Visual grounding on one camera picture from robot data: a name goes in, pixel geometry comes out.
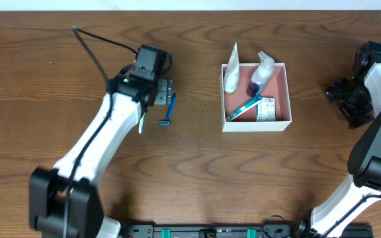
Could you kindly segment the white floral lotion tube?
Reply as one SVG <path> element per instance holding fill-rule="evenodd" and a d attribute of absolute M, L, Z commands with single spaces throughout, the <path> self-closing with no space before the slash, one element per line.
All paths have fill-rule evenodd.
<path fill-rule="evenodd" d="M 224 91 L 226 93 L 234 93 L 237 90 L 239 76 L 239 56 L 237 43 L 235 43 L 224 75 Z"/>

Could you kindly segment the green white soap packet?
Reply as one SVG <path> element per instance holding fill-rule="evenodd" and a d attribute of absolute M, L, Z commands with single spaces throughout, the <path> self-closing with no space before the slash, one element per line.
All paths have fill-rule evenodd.
<path fill-rule="evenodd" d="M 257 122 L 268 122 L 276 120 L 275 99 L 265 97 L 257 105 Z"/>

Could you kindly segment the Colgate toothpaste tube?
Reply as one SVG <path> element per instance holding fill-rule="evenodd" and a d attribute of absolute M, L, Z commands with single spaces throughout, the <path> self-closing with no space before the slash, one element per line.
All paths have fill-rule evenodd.
<path fill-rule="evenodd" d="M 254 106 L 257 106 L 261 101 L 263 100 L 263 97 L 261 95 L 256 95 L 249 101 L 247 101 L 244 105 L 240 106 L 236 111 L 231 113 L 227 119 L 228 121 L 234 121 L 238 117 L 240 117 L 242 114 L 246 113 L 249 109 L 253 108 Z"/>

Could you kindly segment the clear bottle blue liquid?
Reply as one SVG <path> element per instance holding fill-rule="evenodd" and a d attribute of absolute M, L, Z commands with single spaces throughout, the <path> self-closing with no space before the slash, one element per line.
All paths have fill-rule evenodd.
<path fill-rule="evenodd" d="M 258 53 L 261 64 L 254 71 L 246 93 L 249 97 L 261 94 L 275 72 L 275 61 L 263 51 Z"/>

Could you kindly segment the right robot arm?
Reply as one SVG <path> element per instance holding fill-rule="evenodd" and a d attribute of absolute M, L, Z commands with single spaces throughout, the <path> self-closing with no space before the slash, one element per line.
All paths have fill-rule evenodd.
<path fill-rule="evenodd" d="M 367 207 L 381 201 L 381 44 L 373 41 L 355 51 L 352 80 L 325 88 L 330 102 L 350 129 L 367 125 L 352 148 L 347 176 L 333 194 L 308 213 L 295 237 L 372 237 L 370 225 L 353 223 Z"/>

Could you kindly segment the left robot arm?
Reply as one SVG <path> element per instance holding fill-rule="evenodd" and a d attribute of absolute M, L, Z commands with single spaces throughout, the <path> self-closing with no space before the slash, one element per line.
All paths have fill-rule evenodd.
<path fill-rule="evenodd" d="M 97 115 L 52 169 L 29 178 L 29 223 L 43 237 L 118 237 L 122 224 L 105 215 L 98 187 L 122 140 L 149 106 L 173 102 L 170 79 L 118 74 L 107 83 Z"/>

